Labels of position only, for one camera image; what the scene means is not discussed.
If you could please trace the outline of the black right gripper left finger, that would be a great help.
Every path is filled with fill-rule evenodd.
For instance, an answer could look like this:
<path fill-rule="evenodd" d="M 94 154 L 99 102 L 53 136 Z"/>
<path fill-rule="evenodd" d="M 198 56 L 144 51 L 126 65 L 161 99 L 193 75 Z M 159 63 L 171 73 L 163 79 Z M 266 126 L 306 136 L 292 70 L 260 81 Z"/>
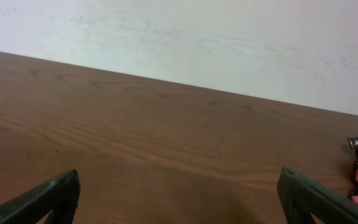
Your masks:
<path fill-rule="evenodd" d="M 76 170 L 56 177 L 0 205 L 0 224 L 45 223 L 72 224 L 80 197 Z"/>

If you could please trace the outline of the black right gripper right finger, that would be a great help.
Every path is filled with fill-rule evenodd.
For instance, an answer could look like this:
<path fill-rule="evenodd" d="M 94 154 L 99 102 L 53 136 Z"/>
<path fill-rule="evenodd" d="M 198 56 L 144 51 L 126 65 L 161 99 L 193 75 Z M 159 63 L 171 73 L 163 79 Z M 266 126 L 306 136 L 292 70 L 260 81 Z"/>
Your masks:
<path fill-rule="evenodd" d="M 358 204 L 337 192 L 284 167 L 277 192 L 289 224 L 358 224 Z"/>

